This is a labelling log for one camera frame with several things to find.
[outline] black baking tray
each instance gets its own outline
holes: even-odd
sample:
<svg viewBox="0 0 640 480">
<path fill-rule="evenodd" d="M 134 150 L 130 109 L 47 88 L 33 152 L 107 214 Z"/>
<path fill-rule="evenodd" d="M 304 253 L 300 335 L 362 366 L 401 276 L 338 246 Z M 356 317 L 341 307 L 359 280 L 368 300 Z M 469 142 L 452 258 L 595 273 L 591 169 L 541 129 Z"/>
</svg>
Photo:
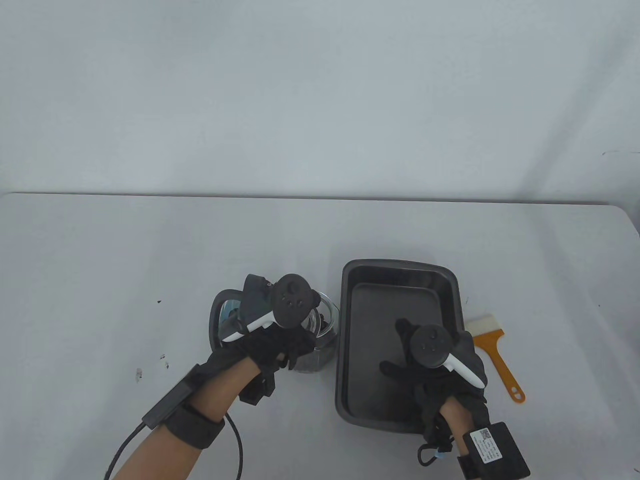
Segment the black baking tray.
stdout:
<svg viewBox="0 0 640 480">
<path fill-rule="evenodd" d="M 400 433 L 424 426 L 409 386 L 380 373 L 405 365 L 396 319 L 464 330 L 456 276 L 444 267 L 404 260 L 352 260 L 342 270 L 335 407 L 354 425 Z"/>
</svg>

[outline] white label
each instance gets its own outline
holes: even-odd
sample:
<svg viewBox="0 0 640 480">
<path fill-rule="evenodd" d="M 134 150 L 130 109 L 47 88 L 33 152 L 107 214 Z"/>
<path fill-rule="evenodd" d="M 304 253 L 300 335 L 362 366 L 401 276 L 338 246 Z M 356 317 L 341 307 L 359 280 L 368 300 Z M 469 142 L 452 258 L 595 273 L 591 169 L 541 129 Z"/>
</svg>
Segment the white label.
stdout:
<svg viewBox="0 0 640 480">
<path fill-rule="evenodd" d="M 491 463 L 502 458 L 498 445 L 495 444 L 488 428 L 471 432 L 469 436 L 474 441 L 483 463 Z"/>
</svg>

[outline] orange brush handle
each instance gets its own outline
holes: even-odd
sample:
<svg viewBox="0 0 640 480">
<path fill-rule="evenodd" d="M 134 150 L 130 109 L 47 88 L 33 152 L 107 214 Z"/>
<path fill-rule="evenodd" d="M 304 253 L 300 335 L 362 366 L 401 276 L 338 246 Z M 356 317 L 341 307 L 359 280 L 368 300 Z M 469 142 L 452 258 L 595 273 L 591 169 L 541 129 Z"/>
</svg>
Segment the orange brush handle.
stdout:
<svg viewBox="0 0 640 480">
<path fill-rule="evenodd" d="M 498 375 L 500 375 L 504 386 L 507 387 L 507 391 L 509 392 L 511 399 L 515 403 L 524 403 L 527 397 L 520 388 L 520 385 L 518 385 L 516 379 L 513 377 L 509 367 L 507 367 L 507 364 L 504 363 L 504 360 L 500 356 L 500 352 L 498 352 L 498 340 L 503 335 L 504 332 L 502 330 L 483 333 L 482 335 L 474 337 L 474 345 L 487 352 L 495 366 L 495 369 L 498 370 Z"/>
</svg>

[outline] black glove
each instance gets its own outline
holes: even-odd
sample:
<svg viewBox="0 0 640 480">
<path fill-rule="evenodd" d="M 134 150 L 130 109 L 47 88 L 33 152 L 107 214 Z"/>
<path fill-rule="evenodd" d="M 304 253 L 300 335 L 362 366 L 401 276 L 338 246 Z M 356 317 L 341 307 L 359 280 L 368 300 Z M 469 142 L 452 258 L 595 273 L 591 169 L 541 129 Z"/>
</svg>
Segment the black glove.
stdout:
<svg viewBox="0 0 640 480">
<path fill-rule="evenodd" d="M 268 328 L 257 328 L 231 343 L 251 358 L 263 374 L 270 375 L 287 365 L 289 370 L 293 369 L 299 356 L 313 352 L 316 336 L 300 325 L 281 328 L 272 324 Z"/>
<path fill-rule="evenodd" d="M 429 369 L 416 362 L 410 352 L 410 339 L 419 326 L 406 318 L 396 321 L 396 332 L 402 342 L 406 367 L 391 362 L 381 362 L 380 371 L 389 378 L 414 386 L 416 403 L 422 409 L 424 439 L 426 448 L 440 448 L 451 451 L 451 430 L 440 409 L 449 397 L 455 397 L 472 415 L 476 427 L 489 425 L 484 389 L 475 388 L 458 373 L 449 372 L 445 367 Z M 486 385 L 486 374 L 482 359 L 476 354 L 474 341 L 469 332 L 461 332 L 453 338 L 455 354 Z"/>
</svg>

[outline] black wristband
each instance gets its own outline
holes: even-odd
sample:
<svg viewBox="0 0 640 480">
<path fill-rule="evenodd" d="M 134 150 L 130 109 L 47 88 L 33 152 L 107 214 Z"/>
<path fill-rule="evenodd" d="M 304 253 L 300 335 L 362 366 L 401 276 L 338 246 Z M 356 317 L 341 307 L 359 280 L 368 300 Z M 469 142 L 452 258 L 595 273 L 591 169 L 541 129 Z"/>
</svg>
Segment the black wristband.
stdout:
<svg viewBox="0 0 640 480">
<path fill-rule="evenodd" d="M 471 455 L 464 455 L 464 457 L 458 457 L 458 463 L 462 468 L 462 474 L 467 480 L 473 480 L 480 478 L 480 474 L 477 471 L 474 461 L 471 459 Z"/>
<path fill-rule="evenodd" d="M 200 450 L 208 448 L 225 426 L 215 423 L 188 404 L 180 405 L 164 424 L 177 438 Z"/>
</svg>

